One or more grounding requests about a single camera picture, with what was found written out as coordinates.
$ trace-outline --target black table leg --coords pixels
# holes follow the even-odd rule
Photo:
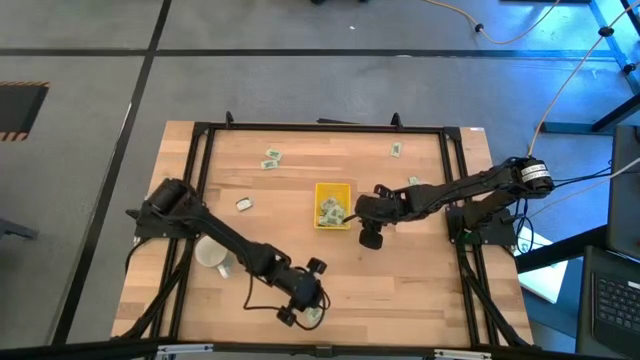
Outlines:
[[[0,219],[0,237],[2,235],[18,235],[25,239],[35,239],[38,232],[11,221]]]
[[[607,225],[602,225],[552,245],[529,251],[516,257],[518,274],[582,256],[587,245],[604,249],[606,238]]]

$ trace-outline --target white mug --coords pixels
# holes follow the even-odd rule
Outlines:
[[[231,274],[231,269],[228,265],[225,265],[225,259],[229,250],[224,246],[218,244],[209,236],[204,236],[196,244],[196,260],[202,266],[217,268],[223,278],[228,279]]]

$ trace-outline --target gray floor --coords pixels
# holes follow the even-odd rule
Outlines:
[[[599,2],[608,19],[620,10],[614,0]],[[545,8],[498,0],[451,3],[473,13],[499,39],[535,22]],[[0,2],[0,48],[146,47],[161,1],[108,4]],[[628,34],[623,47],[632,54],[636,38],[628,24],[621,25],[621,33]],[[562,6],[530,37],[508,48],[584,50],[597,39],[597,29],[588,8]],[[321,8],[303,0],[185,0],[174,1],[160,46],[496,48],[469,31],[463,18],[419,0],[371,0],[366,5],[328,0]],[[35,242],[12,237],[0,242],[0,348],[47,341],[140,64],[140,58],[0,57],[2,80],[52,83],[28,141],[0,143],[0,216],[41,232]],[[238,122],[326,117],[383,124],[397,111],[406,124],[485,127],[492,158],[499,162],[526,152],[535,123],[576,64],[471,58],[157,58],[70,341],[109,336],[134,228],[124,210],[139,205],[147,191],[165,121],[220,121],[229,110]],[[595,121],[631,95],[615,62],[589,61],[550,119]],[[597,136],[544,134],[535,151],[557,178],[598,171],[607,166],[610,154],[611,138]],[[572,189],[558,190],[532,204],[532,210]],[[602,224],[607,199],[606,186],[594,189],[535,217],[535,230],[560,240]],[[536,335],[537,343],[553,344],[545,340],[547,333],[538,333],[544,335]]]

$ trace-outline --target metal bracket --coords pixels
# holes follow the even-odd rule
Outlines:
[[[490,353],[475,351],[436,349],[434,355],[437,360],[491,360]]]
[[[352,124],[352,125],[359,125],[358,123],[354,123],[354,122],[351,122],[351,121],[333,120],[333,119],[325,119],[325,118],[319,118],[318,120],[316,120],[316,123],[318,123],[318,124]]]
[[[230,111],[227,111],[227,113],[224,116],[224,122],[226,124],[227,129],[231,129],[231,123],[233,123],[235,120],[233,119],[233,115],[231,115]]]
[[[451,243],[459,241],[464,245],[516,245],[518,238],[513,231],[513,216],[509,209],[502,209],[495,213],[491,222],[474,231],[465,231],[464,213],[461,207],[448,206],[445,208],[447,227],[452,236]],[[459,239],[454,239],[454,234],[462,235]]]
[[[204,135],[207,132],[207,130],[209,130],[209,123],[196,122],[193,127],[193,133],[194,133],[193,135],[200,137]]]
[[[462,141],[462,133],[460,128],[456,126],[445,126],[442,128],[445,134],[449,136],[453,141]]]
[[[316,357],[318,358],[331,358],[334,357],[333,346],[331,345],[318,345],[316,346]]]
[[[213,344],[160,345],[157,355],[193,354],[213,352]]]
[[[402,121],[400,120],[400,114],[393,113],[393,117],[391,117],[391,126],[395,126],[398,130],[404,127],[404,125],[402,125]]]
[[[198,235],[192,230],[186,229],[182,226],[167,224],[145,211],[129,209],[125,212],[136,220],[136,230],[134,235],[138,238],[184,239]]]

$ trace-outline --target laptop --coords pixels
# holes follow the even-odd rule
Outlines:
[[[591,283],[593,337],[624,357],[640,359],[640,263],[587,247],[584,276]]]

